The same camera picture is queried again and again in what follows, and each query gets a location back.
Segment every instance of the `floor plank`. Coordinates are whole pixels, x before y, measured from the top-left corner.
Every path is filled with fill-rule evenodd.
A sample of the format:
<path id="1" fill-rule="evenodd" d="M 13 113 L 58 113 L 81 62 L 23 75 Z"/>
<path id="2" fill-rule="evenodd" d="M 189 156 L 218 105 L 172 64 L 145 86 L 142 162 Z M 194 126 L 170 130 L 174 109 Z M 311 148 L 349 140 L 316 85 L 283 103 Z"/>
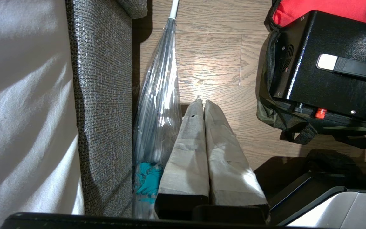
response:
<path id="1" fill-rule="evenodd" d="M 262 31 L 242 36 L 240 85 L 256 85 L 257 74 L 261 73 L 263 64 L 260 56 L 265 55 L 268 35 L 268 31 Z"/>
<path id="2" fill-rule="evenodd" d="M 141 43 L 141 77 L 151 63 L 161 35 L 152 32 Z M 241 35 L 178 32 L 176 53 L 180 83 L 238 85 L 240 82 Z"/>
<path id="3" fill-rule="evenodd" d="M 246 117 L 244 113 L 252 109 L 248 105 L 253 100 L 251 94 L 254 87 L 180 84 L 179 88 L 180 102 L 183 105 L 188 105 L 197 97 L 200 97 L 203 102 L 211 100 L 220 106 L 234 132 L 241 129 L 242 121 Z"/>
<path id="4" fill-rule="evenodd" d="M 153 29 L 162 29 L 169 16 L 171 0 L 154 0 Z M 178 32 L 248 34 L 264 31 L 270 0 L 180 0 Z"/>

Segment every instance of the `red knob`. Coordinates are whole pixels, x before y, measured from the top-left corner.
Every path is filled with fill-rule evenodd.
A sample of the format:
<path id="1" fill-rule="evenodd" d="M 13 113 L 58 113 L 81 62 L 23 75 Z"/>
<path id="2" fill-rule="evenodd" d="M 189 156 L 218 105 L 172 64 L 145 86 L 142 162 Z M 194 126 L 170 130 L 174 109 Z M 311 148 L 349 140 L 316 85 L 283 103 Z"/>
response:
<path id="1" fill-rule="evenodd" d="M 326 116 L 327 109 L 319 108 L 317 109 L 317 112 L 315 113 L 315 117 L 318 119 L 324 119 L 324 116 Z"/>

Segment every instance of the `gray fabric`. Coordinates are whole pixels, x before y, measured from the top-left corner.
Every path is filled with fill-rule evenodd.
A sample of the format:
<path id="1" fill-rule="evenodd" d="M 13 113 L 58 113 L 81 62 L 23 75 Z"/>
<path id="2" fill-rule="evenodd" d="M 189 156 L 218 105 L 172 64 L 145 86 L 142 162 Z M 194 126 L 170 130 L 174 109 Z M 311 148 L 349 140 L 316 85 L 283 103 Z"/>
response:
<path id="1" fill-rule="evenodd" d="M 85 213 L 131 216 L 131 18 L 114 0 L 66 8 Z"/>
<path id="2" fill-rule="evenodd" d="M 117 0 L 132 19 L 145 17 L 148 14 L 146 0 Z"/>

